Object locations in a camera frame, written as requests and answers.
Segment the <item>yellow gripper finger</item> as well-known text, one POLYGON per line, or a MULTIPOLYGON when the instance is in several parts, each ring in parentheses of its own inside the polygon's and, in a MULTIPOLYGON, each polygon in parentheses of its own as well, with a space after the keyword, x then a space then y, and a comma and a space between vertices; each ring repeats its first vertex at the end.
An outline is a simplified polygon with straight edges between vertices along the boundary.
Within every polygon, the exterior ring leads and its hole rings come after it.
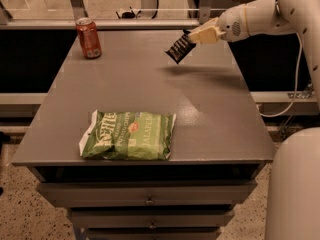
POLYGON ((223 35, 225 35, 225 32, 217 26, 201 26, 192 30, 188 37, 192 43, 212 44, 217 43, 223 35))
POLYGON ((201 26, 193 29, 192 32, 193 33, 200 33, 203 31, 210 31, 210 30, 217 32, 219 30, 218 20, 219 20, 218 17, 212 18, 212 19, 208 20, 207 22, 203 23, 201 26))

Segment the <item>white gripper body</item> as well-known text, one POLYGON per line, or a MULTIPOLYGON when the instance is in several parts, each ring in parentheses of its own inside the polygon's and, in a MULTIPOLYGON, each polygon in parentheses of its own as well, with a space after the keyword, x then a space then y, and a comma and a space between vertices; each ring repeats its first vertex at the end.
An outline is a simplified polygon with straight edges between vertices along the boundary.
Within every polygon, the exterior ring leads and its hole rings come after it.
POLYGON ((218 19, 218 26, 223 32, 222 40, 237 42, 248 38, 246 5, 232 7, 223 12, 218 19))

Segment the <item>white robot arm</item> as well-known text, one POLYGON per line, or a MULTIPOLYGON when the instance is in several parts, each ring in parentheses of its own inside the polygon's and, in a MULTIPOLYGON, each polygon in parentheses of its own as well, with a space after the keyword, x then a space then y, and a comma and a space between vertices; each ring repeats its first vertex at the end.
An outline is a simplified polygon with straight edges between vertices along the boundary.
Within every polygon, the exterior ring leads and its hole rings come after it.
MULTIPOLYGON (((320 102, 320 0, 255 0, 232 7, 189 34, 193 43, 236 42, 294 33, 320 102)), ((280 145, 269 180, 265 240, 320 240, 320 128, 280 145)))

